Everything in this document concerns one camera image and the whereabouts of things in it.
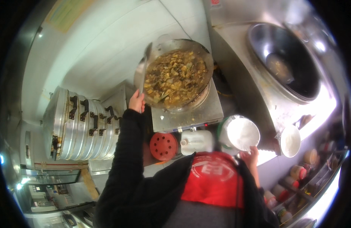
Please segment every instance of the stove burner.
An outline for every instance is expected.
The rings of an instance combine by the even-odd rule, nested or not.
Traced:
[[[166,111],[170,113],[180,113],[180,112],[187,112],[189,110],[195,109],[205,101],[209,92],[210,92],[210,83],[208,83],[206,88],[190,103],[185,104],[181,108],[167,109]]]

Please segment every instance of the cooked vegetables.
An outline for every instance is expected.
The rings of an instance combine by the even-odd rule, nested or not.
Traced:
[[[193,100],[208,69],[192,51],[173,50],[152,62],[145,75],[144,90],[155,103],[173,108]]]

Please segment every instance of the wok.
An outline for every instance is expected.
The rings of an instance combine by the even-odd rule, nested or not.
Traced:
[[[150,53],[150,57],[147,60],[146,67],[148,67],[154,60],[156,60],[157,57],[161,56],[162,54],[167,53],[169,51],[177,50],[177,49],[180,49],[182,51],[193,51],[198,56],[200,56],[202,60],[205,62],[205,66],[208,69],[208,72],[205,73],[204,82],[197,90],[197,93],[200,94],[207,87],[213,73],[212,56],[210,52],[202,44],[190,39],[172,39],[172,40],[160,43],[152,49]],[[139,89],[141,80],[143,80],[143,77],[142,77],[143,68],[144,68],[144,59],[141,59],[141,61],[139,62],[136,68],[135,75],[134,75],[134,85],[137,89]],[[194,99],[195,98],[188,99],[186,101],[183,101],[182,103],[178,103],[176,107],[172,107],[172,108],[181,108]],[[152,98],[149,97],[147,94],[145,94],[144,100],[148,105],[152,107],[166,109],[164,103],[154,102]]]

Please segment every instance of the stainless steel range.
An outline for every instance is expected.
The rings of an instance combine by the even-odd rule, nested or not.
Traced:
[[[224,114],[215,84],[211,79],[206,89],[187,107],[167,111],[152,107],[151,116],[154,132],[169,133],[218,123]]]

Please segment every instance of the wooden board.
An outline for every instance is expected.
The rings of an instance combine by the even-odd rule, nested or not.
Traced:
[[[99,197],[99,194],[97,192],[96,185],[92,180],[92,176],[88,172],[88,169],[81,169],[81,175],[88,192],[91,194],[92,199],[95,200]]]

